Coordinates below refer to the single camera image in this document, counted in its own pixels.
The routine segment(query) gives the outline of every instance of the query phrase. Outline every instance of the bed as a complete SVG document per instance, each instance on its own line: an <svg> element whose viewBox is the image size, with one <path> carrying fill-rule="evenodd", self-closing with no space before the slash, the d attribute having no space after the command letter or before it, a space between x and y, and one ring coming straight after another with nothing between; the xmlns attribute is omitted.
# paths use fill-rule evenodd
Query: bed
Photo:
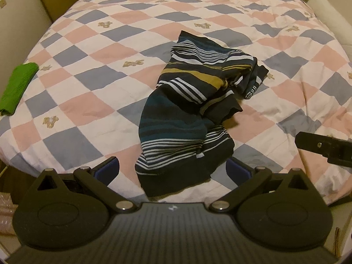
<svg viewBox="0 0 352 264"><path fill-rule="evenodd" d="M351 169L294 143L299 131L352 138L352 63L301 0L79 0L30 52L40 70L15 114L0 120L0 158L37 176L116 156L120 173L109 187L150 201L134 169L139 120L182 30L269 69L224 123L233 156L273 172L302 168L327 204L352 190ZM209 203L236 186L222 164L209 182L152 201Z"/></svg>

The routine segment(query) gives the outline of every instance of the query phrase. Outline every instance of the pillow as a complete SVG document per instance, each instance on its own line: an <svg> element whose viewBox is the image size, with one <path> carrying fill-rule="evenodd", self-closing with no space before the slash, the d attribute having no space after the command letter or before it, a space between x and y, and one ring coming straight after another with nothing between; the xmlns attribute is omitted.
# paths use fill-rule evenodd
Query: pillow
<svg viewBox="0 0 352 264"><path fill-rule="evenodd" d="M328 0L309 0L308 6L315 15L332 31L352 61L352 25L330 4Z"/></svg>

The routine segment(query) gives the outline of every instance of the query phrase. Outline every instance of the striped sweater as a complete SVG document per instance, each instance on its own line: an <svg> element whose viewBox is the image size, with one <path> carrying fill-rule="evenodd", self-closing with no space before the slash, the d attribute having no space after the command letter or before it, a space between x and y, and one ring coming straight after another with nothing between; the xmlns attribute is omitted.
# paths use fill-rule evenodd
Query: striped sweater
<svg viewBox="0 0 352 264"><path fill-rule="evenodd" d="M222 123L242 111L235 92L249 99L267 73L241 50L181 32L139 124L135 169L148 197L210 179L233 154Z"/></svg>

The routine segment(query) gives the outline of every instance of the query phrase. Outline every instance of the folded green cloth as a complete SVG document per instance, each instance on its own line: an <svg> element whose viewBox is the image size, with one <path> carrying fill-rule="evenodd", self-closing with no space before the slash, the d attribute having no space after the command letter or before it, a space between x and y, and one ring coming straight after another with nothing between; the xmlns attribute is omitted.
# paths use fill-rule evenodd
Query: folded green cloth
<svg viewBox="0 0 352 264"><path fill-rule="evenodd" d="M13 70L0 100L1 115L13 115L15 113L24 91L38 70L39 67L34 62L21 64Z"/></svg>

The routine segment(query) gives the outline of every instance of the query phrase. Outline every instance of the wall outlet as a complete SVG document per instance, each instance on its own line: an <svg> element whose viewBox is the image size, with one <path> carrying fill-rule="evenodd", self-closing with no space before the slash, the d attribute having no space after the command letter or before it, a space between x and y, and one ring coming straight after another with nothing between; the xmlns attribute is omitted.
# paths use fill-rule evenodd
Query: wall outlet
<svg viewBox="0 0 352 264"><path fill-rule="evenodd" d="M0 8L3 8L6 6L6 0L0 0Z"/></svg>

